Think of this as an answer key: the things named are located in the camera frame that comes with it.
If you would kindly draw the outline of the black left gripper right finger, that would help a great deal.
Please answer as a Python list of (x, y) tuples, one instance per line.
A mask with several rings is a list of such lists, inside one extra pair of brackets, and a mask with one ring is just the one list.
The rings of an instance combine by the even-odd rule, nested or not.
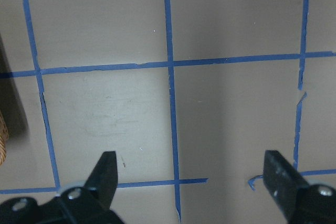
[(299, 198), (310, 185), (277, 150), (266, 150), (263, 183), (286, 219), (293, 218)]

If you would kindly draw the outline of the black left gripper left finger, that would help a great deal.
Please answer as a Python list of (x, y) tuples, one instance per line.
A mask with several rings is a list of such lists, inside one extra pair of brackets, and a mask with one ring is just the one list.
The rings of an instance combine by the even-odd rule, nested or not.
[(117, 189), (117, 156), (103, 152), (84, 184), (104, 209), (109, 209)]

